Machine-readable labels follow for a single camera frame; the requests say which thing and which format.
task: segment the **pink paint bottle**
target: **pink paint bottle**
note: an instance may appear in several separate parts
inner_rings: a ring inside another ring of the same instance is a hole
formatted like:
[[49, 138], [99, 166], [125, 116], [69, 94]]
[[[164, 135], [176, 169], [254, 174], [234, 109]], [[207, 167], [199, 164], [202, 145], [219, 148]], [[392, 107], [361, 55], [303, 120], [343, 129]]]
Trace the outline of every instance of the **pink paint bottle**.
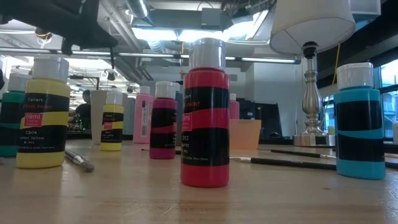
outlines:
[[157, 82], [155, 97], [150, 129], [149, 157], [151, 159], [174, 159], [177, 102], [175, 101], [173, 83]]
[[229, 75], [225, 43], [203, 38], [190, 46], [184, 76], [181, 181], [222, 187], [229, 181]]
[[149, 86], [142, 86], [136, 98], [133, 143], [149, 144], [152, 105], [154, 103], [154, 97], [149, 93]]
[[229, 118], [239, 119], [239, 102], [236, 101], [236, 94], [229, 94]]

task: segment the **paint bottle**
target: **paint bottle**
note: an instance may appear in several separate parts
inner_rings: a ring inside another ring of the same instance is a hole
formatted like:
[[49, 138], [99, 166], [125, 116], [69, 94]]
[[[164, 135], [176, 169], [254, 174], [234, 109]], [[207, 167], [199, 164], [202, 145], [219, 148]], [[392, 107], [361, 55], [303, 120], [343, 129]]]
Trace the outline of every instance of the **paint bottle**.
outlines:
[[120, 151], [122, 149], [123, 116], [123, 94], [117, 91], [107, 92], [102, 117], [101, 151]]
[[182, 135], [182, 93], [180, 91], [180, 84], [173, 83], [175, 88], [175, 101], [177, 102], [177, 115], [175, 120], [177, 122], [177, 132], [175, 134], [175, 145], [181, 146]]
[[150, 87], [140, 87], [134, 110], [133, 143], [149, 144], [153, 103], [154, 97], [150, 95]]
[[381, 180], [384, 162], [380, 91], [373, 89], [373, 65], [354, 63], [337, 69], [335, 94], [337, 172]]
[[236, 101], [236, 94], [231, 93], [229, 95], [229, 118], [230, 119], [239, 119], [239, 102]]
[[171, 82], [157, 82], [152, 109], [149, 157], [151, 159], [174, 159], [177, 124], [175, 88]]
[[22, 109], [17, 167], [60, 166], [65, 156], [70, 88], [69, 63], [62, 58], [35, 58]]
[[8, 92], [2, 95], [0, 113], [0, 157], [15, 157], [18, 151], [19, 127], [29, 75], [11, 73]]
[[181, 181], [222, 187], [229, 181], [229, 76], [225, 43], [203, 38], [190, 46], [184, 76]]

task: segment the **silver lamp base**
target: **silver lamp base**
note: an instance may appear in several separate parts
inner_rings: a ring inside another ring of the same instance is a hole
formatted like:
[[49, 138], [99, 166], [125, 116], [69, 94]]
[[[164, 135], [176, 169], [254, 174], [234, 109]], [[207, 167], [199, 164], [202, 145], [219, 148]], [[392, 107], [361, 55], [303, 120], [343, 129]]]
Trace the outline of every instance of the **silver lamp base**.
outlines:
[[294, 146], [302, 146], [302, 147], [334, 147], [336, 145], [334, 135], [314, 135], [308, 134], [303, 135], [299, 134], [293, 136], [293, 144]]

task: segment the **turquoise paint bottle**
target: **turquoise paint bottle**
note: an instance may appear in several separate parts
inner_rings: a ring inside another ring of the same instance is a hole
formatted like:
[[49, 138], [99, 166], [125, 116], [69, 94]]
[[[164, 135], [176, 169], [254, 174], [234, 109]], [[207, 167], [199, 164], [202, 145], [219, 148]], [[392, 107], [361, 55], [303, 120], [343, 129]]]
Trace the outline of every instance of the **turquoise paint bottle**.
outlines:
[[2, 95], [0, 112], [0, 156], [15, 157], [18, 151], [18, 132], [25, 101], [26, 82], [30, 76], [10, 74], [8, 92]]
[[337, 172], [348, 177], [381, 180], [384, 162], [380, 91], [373, 89], [373, 65], [355, 63], [337, 69], [335, 94]]

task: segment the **table surface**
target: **table surface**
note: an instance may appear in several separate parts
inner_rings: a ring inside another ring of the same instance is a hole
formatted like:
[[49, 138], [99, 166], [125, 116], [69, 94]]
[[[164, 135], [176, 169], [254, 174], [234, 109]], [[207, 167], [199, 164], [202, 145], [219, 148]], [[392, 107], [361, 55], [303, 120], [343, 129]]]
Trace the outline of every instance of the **table surface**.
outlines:
[[[84, 173], [69, 161], [51, 169], [0, 166], [0, 223], [398, 223], [398, 171], [386, 179], [359, 180], [334, 171], [231, 161], [227, 187], [199, 189], [180, 183], [180, 156], [151, 160], [148, 145], [123, 142], [101, 152], [88, 140], [67, 142], [95, 166]], [[330, 149], [260, 146], [231, 151], [298, 161], [332, 160], [269, 152], [332, 154]]]

